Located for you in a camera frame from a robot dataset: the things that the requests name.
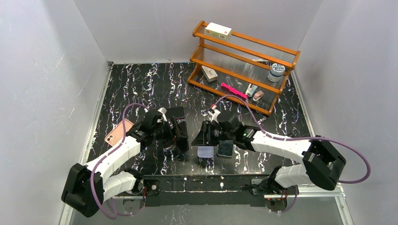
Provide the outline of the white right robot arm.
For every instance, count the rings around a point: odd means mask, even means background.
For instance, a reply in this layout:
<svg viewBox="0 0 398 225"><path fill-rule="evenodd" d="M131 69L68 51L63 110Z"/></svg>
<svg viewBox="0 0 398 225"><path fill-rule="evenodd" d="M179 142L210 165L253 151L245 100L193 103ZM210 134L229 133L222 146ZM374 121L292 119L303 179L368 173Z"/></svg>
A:
<svg viewBox="0 0 398 225"><path fill-rule="evenodd" d="M254 188L278 192L295 185L314 184L334 190L345 167L345 158L329 142L319 137L299 140L280 135L266 135L258 127L245 125L230 112L212 111L212 119L202 122L192 145L201 147L234 144L240 149L266 152L292 159L293 166L277 166Z"/></svg>

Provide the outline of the black smartphone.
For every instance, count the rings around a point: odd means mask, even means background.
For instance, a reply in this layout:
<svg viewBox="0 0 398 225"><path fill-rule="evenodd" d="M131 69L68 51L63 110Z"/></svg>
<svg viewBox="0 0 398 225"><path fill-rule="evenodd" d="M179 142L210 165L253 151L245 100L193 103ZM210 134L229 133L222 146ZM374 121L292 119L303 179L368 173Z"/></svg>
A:
<svg viewBox="0 0 398 225"><path fill-rule="evenodd" d="M234 143L231 140L220 141L218 144L217 156L231 158L233 155Z"/></svg>

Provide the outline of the lilac phone case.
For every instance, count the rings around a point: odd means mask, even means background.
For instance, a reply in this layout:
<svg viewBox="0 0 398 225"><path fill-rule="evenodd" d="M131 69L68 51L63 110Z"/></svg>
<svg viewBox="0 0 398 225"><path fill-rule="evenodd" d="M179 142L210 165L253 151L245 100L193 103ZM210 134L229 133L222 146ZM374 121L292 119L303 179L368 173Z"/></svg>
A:
<svg viewBox="0 0 398 225"><path fill-rule="evenodd" d="M212 158L214 156L213 146L198 146L197 148L198 158Z"/></svg>

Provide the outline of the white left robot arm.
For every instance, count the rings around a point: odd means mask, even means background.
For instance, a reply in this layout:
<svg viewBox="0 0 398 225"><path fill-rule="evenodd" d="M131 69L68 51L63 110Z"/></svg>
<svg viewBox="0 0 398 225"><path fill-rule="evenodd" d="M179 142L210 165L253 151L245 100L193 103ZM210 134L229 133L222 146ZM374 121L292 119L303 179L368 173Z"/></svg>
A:
<svg viewBox="0 0 398 225"><path fill-rule="evenodd" d="M122 164L140 154L153 141L174 145L179 153L186 152L189 150L188 138L185 121L179 122L161 111L150 110L142 121L126 130L115 146L84 165L76 163L71 167L61 200L85 217L92 217L105 201L137 189L142 173L125 169L114 175Z"/></svg>

